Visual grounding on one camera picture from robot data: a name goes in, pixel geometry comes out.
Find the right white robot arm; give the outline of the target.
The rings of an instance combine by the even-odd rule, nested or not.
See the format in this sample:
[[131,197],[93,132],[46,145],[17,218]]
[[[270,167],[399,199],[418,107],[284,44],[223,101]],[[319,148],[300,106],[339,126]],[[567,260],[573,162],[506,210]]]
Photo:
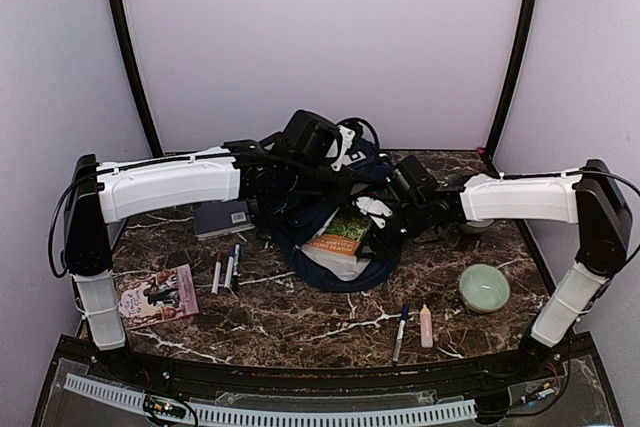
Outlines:
[[413,156],[396,165],[381,193],[356,194],[353,204],[372,221],[373,249],[440,225],[515,219],[575,224],[579,249],[551,298],[529,324],[510,371],[521,381],[545,369],[554,347],[638,255],[629,247],[633,215],[619,184],[599,159],[576,170],[538,174],[476,174],[438,182]]

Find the dark blue hardcover book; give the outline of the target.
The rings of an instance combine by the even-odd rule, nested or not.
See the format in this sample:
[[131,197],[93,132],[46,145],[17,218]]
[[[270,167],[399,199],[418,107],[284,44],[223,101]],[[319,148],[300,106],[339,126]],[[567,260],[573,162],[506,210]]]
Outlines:
[[197,239],[216,238],[254,228],[246,201],[211,201],[193,206]]

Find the orange treehouse book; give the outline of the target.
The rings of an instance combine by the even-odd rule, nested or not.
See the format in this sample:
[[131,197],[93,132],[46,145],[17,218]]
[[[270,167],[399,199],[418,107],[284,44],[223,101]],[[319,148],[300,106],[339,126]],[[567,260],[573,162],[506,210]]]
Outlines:
[[303,245],[307,252],[355,257],[368,233],[371,220],[357,208],[340,207],[310,241]]

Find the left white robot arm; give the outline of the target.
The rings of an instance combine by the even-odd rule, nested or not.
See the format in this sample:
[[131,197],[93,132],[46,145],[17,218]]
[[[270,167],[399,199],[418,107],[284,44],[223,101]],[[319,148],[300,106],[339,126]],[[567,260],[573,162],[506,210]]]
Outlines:
[[241,140],[188,154],[101,163],[80,157],[51,225],[63,228],[57,278],[71,276],[101,364],[120,383],[141,374],[126,348],[112,277],[109,225],[168,207],[256,200],[281,206],[294,192],[314,195],[344,185],[343,166],[353,130],[309,111],[296,111],[283,131],[262,141]]

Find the navy blue student backpack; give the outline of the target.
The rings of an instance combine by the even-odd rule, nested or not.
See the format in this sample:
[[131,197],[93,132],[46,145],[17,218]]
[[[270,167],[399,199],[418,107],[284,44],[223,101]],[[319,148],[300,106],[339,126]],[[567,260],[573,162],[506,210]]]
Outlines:
[[[364,161],[334,172],[325,159],[329,147],[346,126],[356,132],[354,147]],[[283,130],[261,140],[248,170],[244,189],[257,204],[258,215],[293,271],[323,291],[347,293],[386,282],[399,260],[381,262],[307,252],[310,241],[340,207],[354,206],[359,194],[380,194],[392,161],[377,137],[362,136],[367,121],[346,118],[333,123],[298,110]]]

